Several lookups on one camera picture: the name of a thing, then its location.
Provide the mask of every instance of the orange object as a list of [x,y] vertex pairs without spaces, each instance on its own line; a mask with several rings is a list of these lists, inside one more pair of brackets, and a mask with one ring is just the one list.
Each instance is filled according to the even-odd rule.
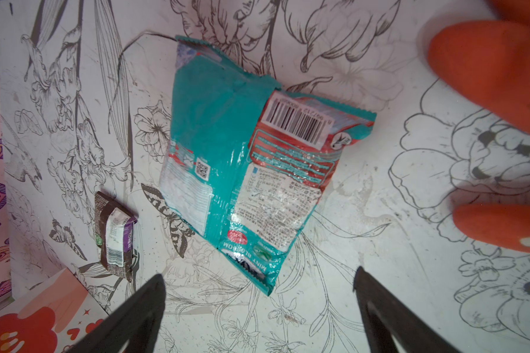
[[505,20],[530,26],[530,0],[489,0]]
[[449,26],[431,41],[428,63],[470,101],[530,133],[530,27],[508,21]]
[[453,212],[453,222],[466,236],[507,249],[530,252],[530,206],[467,204]]

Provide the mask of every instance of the qr code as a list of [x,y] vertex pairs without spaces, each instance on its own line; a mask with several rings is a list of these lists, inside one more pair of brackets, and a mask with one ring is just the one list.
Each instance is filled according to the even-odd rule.
[[197,158],[194,173],[196,173],[196,175],[198,175],[201,179],[208,181],[208,175],[210,174],[210,166],[204,163],[200,158]]

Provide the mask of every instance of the pink oval logo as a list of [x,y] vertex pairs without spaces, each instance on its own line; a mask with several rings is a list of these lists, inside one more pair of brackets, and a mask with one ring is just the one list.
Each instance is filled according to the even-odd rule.
[[247,237],[245,234],[238,232],[237,230],[228,230],[228,239],[241,245],[247,244]]

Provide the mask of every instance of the white ingredient label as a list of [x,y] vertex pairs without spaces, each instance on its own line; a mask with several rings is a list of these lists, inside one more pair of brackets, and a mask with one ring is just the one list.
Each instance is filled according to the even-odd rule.
[[279,92],[271,95],[261,122],[317,150],[334,124],[331,117]]
[[124,226],[129,216],[114,208],[106,221],[106,260],[110,265],[124,266]]
[[287,252],[321,195],[320,189],[251,163],[232,221],[251,229],[277,250]]
[[167,159],[163,168],[159,183],[165,201],[198,234],[204,236],[212,187],[198,180],[172,158]]

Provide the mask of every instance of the red heart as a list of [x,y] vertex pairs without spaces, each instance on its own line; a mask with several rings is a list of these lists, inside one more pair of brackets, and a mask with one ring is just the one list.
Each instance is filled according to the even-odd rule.
[[74,329],[69,329],[67,330],[67,334],[68,335],[71,335],[71,341],[74,341],[77,336],[78,336],[78,333],[81,331],[80,328],[74,328]]
[[89,323],[88,325],[86,325],[86,333],[90,333],[92,330],[94,330],[97,326],[99,326],[102,321],[104,321],[103,319],[99,319],[97,322],[91,322]]

